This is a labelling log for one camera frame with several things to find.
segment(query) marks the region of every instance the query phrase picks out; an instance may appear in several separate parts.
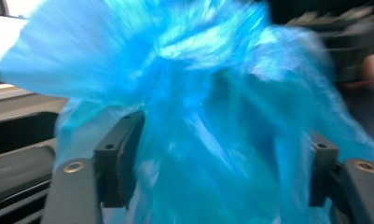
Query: metal screw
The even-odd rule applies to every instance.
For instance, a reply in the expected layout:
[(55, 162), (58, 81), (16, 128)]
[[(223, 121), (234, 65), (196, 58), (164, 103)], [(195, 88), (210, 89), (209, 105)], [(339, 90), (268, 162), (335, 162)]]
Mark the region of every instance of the metal screw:
[(85, 164), (82, 162), (82, 161), (74, 161), (74, 162), (71, 162), (69, 164), (67, 164), (65, 167), (64, 167), (64, 171), (66, 173), (74, 173), (74, 172), (77, 172), (77, 171), (80, 171), (82, 170), (83, 168), (85, 167)]
[(356, 161), (354, 163), (358, 169), (374, 174), (374, 164), (367, 161)]

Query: plastic bag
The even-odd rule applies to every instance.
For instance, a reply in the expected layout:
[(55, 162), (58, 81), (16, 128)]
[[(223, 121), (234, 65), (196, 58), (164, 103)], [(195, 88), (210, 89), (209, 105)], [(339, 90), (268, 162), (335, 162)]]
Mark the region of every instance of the plastic bag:
[(145, 111), (131, 207), (109, 223), (327, 223), (308, 207), (312, 131), (341, 160), (374, 161), (330, 67), (313, 33), (270, 25), (266, 2), (48, 0), (0, 79), (71, 99), (56, 165)]

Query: translucent plastic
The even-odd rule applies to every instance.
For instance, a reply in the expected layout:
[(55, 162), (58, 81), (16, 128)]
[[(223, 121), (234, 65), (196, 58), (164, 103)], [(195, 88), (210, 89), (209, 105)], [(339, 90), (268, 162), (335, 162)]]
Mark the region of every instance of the translucent plastic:
[(374, 161), (330, 67), (313, 33), (270, 25), (265, 2), (48, 0), (0, 79), (71, 99), (57, 165), (145, 111), (137, 189), (108, 223), (327, 223), (308, 207), (312, 131), (342, 161)]

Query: black machine part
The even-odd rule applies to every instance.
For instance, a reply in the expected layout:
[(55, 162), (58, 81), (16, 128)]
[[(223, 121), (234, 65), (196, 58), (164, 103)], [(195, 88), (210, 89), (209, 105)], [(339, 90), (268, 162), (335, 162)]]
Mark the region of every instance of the black machine part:
[(128, 208), (136, 185), (132, 169), (144, 123), (143, 112), (129, 114), (95, 148), (93, 158), (60, 165), (41, 223), (103, 223), (101, 203)]
[(337, 162), (339, 150), (317, 134), (311, 182), (311, 207), (332, 201), (333, 224), (374, 224), (374, 162)]

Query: dark background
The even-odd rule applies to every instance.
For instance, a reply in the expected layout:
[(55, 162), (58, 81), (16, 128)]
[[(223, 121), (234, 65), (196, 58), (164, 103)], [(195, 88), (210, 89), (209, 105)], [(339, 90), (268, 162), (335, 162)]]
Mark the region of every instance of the dark background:
[(271, 17), (275, 23), (287, 23), (307, 11), (319, 11), (322, 15), (331, 12), (339, 15), (353, 7), (374, 5), (368, 0), (268, 0)]

